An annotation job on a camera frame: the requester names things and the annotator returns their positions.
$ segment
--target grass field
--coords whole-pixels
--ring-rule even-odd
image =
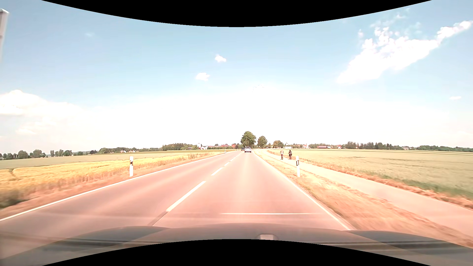
[[[270,151],[279,154],[278,149]],[[449,151],[390,151],[293,149],[315,165],[392,179],[409,186],[473,199],[473,153]]]
[[[143,151],[143,152],[128,152],[128,153],[107,153],[107,154],[92,154],[81,156],[63,156],[63,157],[48,157],[48,158],[30,158],[18,160],[0,160],[0,169],[14,169],[21,167],[47,166],[63,163],[75,162],[96,162],[109,160],[129,160],[130,156],[133,159],[142,158],[159,158],[174,155],[188,155],[192,153],[201,152],[223,152],[224,150],[186,150],[186,151]]]
[[[215,152],[160,153],[163,156],[133,161],[134,170],[155,168],[166,164],[192,160]],[[113,155],[88,156],[110,159]],[[113,175],[127,175],[130,163],[126,160],[62,163],[49,166],[22,167],[0,170],[0,208],[29,199],[35,192],[66,189],[79,183],[107,179]]]

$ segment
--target sign post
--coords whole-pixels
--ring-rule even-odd
[[[133,176],[133,156],[130,156],[130,177]]]
[[[296,156],[297,177],[300,177],[299,156]]]
[[[1,59],[3,40],[5,39],[5,31],[7,30],[7,18],[8,18],[8,11],[4,9],[0,9],[0,59]]]

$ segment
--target road edge line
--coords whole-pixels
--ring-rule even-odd
[[[29,212],[32,212],[32,211],[36,211],[36,210],[41,209],[41,208],[44,208],[44,207],[51,206],[51,205],[56,204],[56,203],[60,203],[60,202],[66,201],[66,200],[68,200],[68,199],[72,199],[72,198],[75,198],[75,197],[78,197],[78,196],[82,196],[82,195],[85,195],[85,194],[88,194],[88,193],[91,193],[91,192],[94,192],[94,191],[97,191],[97,190],[100,190],[100,189],[104,189],[104,188],[107,188],[107,187],[110,187],[110,186],[115,186],[115,185],[118,185],[118,184],[121,184],[121,183],[130,181],[130,180],[134,180],[134,179],[136,179],[136,178],[140,178],[140,177],[144,177],[144,176],[147,176],[147,175],[155,174],[155,173],[158,173],[158,172],[161,172],[161,171],[165,171],[165,170],[172,169],[172,168],[175,168],[175,167],[179,167],[179,166],[182,166],[182,165],[190,164],[190,163],[193,163],[193,162],[203,161],[203,160],[206,160],[206,159],[214,158],[214,157],[217,157],[217,156],[222,155],[222,154],[227,154],[227,153],[221,153],[221,154],[217,154],[217,155],[214,155],[214,156],[211,156],[211,157],[208,157],[208,158],[203,158],[203,159],[200,159],[200,160],[195,160],[195,161],[183,163],[183,164],[176,165],[176,166],[173,166],[173,167],[169,167],[169,168],[166,168],[166,169],[154,171],[154,172],[151,172],[151,173],[148,173],[148,174],[144,174],[144,175],[141,175],[141,176],[133,177],[133,178],[130,178],[130,179],[127,179],[127,180],[123,180],[123,181],[120,181],[120,182],[117,182],[117,183],[113,183],[113,184],[110,184],[110,185],[106,185],[106,186],[102,186],[102,187],[99,187],[99,188],[96,188],[96,189],[92,189],[92,190],[89,190],[89,191],[86,191],[86,192],[83,192],[83,193],[80,193],[80,194],[77,194],[77,195],[74,195],[74,196],[67,197],[67,198],[65,198],[65,199],[61,199],[61,200],[58,200],[58,201],[55,201],[55,202],[51,202],[51,203],[48,203],[48,204],[45,204],[45,205],[41,205],[41,206],[39,206],[39,207],[30,209],[30,210],[27,210],[27,211],[23,211],[23,212],[14,214],[14,215],[10,215],[10,216],[8,216],[8,217],[5,217],[5,218],[0,219],[0,222],[5,221],[5,220],[8,220],[8,219],[11,219],[11,218],[14,218],[14,217],[17,217],[17,216],[20,216],[20,215],[25,214],[25,213],[29,213]]]
[[[274,166],[266,162],[263,158],[261,158],[258,154],[255,153],[255,155],[261,159],[263,162],[265,162],[268,166],[270,166],[273,170],[278,172],[281,176],[283,176],[288,182],[290,182],[293,186],[295,186],[300,192],[302,192],[306,197],[308,197],[312,202],[317,204],[323,211],[325,211],[328,215],[330,215],[332,218],[334,218],[341,226],[347,229],[347,231],[353,231],[357,230],[352,224],[350,224],[348,221],[340,217],[340,215],[336,214],[333,210],[331,210],[329,207],[325,206],[322,202],[319,202],[316,200],[313,196],[309,195],[307,192],[305,192],[301,187],[299,187],[296,183],[294,183],[289,177],[284,175],[281,171],[277,170]]]

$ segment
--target dirt shoulder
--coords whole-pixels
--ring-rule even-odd
[[[444,240],[473,248],[473,237],[434,223],[376,197],[344,186],[327,178],[301,170],[256,151],[258,156],[274,166],[315,199],[319,200],[358,230],[393,231]]]
[[[212,154],[212,155],[208,155],[208,156],[204,156],[204,157],[200,157],[200,158],[195,158],[195,159],[191,159],[191,160],[185,160],[185,161],[180,161],[180,162],[176,162],[176,163],[166,164],[166,165],[155,167],[155,168],[136,169],[136,170],[133,171],[134,175],[132,177],[130,177],[127,174],[112,175],[112,176],[109,176],[107,179],[102,179],[102,180],[98,180],[98,181],[94,181],[94,182],[79,183],[74,187],[64,189],[64,190],[55,189],[55,190],[46,190],[46,191],[41,191],[41,192],[38,192],[38,193],[34,193],[34,194],[31,195],[30,199],[27,200],[27,201],[23,201],[23,202],[20,202],[16,205],[12,205],[12,206],[8,206],[6,208],[0,209],[0,219],[15,215],[17,213],[21,213],[21,212],[24,212],[24,211],[27,211],[27,210],[31,210],[31,209],[37,208],[39,206],[43,206],[45,204],[53,203],[53,202],[61,200],[61,199],[72,197],[74,195],[78,195],[78,194],[81,194],[81,193],[84,193],[84,192],[87,192],[87,191],[90,191],[90,190],[93,190],[93,189],[97,189],[97,188],[100,188],[100,187],[103,187],[103,186],[111,185],[111,184],[118,183],[118,182],[121,182],[121,181],[124,181],[124,180],[127,180],[127,179],[131,179],[131,178],[134,178],[134,177],[146,175],[146,174],[149,174],[149,173],[164,170],[164,169],[167,169],[167,168],[171,168],[171,167],[178,166],[178,165],[181,165],[181,164],[189,163],[189,162],[192,162],[192,161],[197,161],[197,160],[202,160],[202,159],[209,158],[209,157],[218,156],[220,154],[221,153]]]
[[[269,152],[271,154],[274,154],[274,155],[280,156],[280,154],[275,153],[273,151],[267,151],[267,152]],[[353,176],[356,176],[356,177],[361,177],[361,178],[364,178],[364,179],[376,181],[378,183],[386,184],[386,185],[389,185],[389,186],[394,186],[394,187],[401,188],[401,189],[404,189],[404,190],[407,190],[407,191],[410,191],[410,192],[414,192],[414,193],[417,193],[417,194],[420,194],[420,195],[423,195],[423,196],[427,196],[427,197],[434,198],[434,199],[437,199],[437,200],[442,200],[442,201],[445,201],[445,202],[449,202],[449,203],[458,205],[458,206],[463,207],[463,208],[473,210],[473,201],[469,200],[467,198],[452,197],[452,196],[442,194],[442,193],[439,193],[439,192],[435,192],[435,191],[432,191],[432,190],[424,190],[424,189],[421,189],[421,188],[416,187],[416,186],[409,186],[409,185],[406,185],[404,183],[394,181],[392,179],[386,179],[386,178],[380,178],[380,177],[377,177],[377,176],[370,176],[370,175],[366,175],[366,174],[361,174],[361,173],[349,171],[349,170],[346,170],[346,169],[343,169],[343,168],[340,168],[340,167],[337,167],[337,166],[334,166],[334,165],[326,165],[326,164],[316,163],[316,162],[313,162],[313,161],[305,160],[303,158],[299,158],[299,161],[304,162],[304,163],[308,163],[308,164],[312,164],[312,165],[315,165],[315,166],[323,167],[323,168],[326,168],[326,169],[334,170],[334,171],[337,171],[337,172],[353,175]]]

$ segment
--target black border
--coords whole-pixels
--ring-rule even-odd
[[[266,27],[313,23],[402,8],[430,0],[293,2],[46,1],[123,18],[208,27]]]

